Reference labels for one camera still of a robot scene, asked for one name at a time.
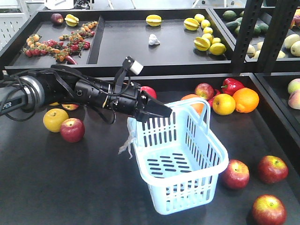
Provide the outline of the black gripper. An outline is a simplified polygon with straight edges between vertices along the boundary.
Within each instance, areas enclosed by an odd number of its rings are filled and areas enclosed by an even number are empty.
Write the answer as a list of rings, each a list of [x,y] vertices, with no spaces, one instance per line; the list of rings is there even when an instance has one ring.
[[[123,83],[120,92],[110,84],[103,108],[134,117],[139,122],[147,122],[151,118],[168,118],[172,109],[156,99],[149,99],[141,86],[135,82]]]

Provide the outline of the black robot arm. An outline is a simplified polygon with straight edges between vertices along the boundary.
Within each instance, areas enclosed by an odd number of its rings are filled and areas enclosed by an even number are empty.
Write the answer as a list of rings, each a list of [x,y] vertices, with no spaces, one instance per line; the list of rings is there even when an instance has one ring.
[[[40,107],[52,103],[85,105],[132,116],[145,122],[148,94],[135,82],[124,83],[124,74],[113,82],[88,77],[66,66],[29,69],[4,76],[0,89],[0,113],[15,121],[31,118]]]

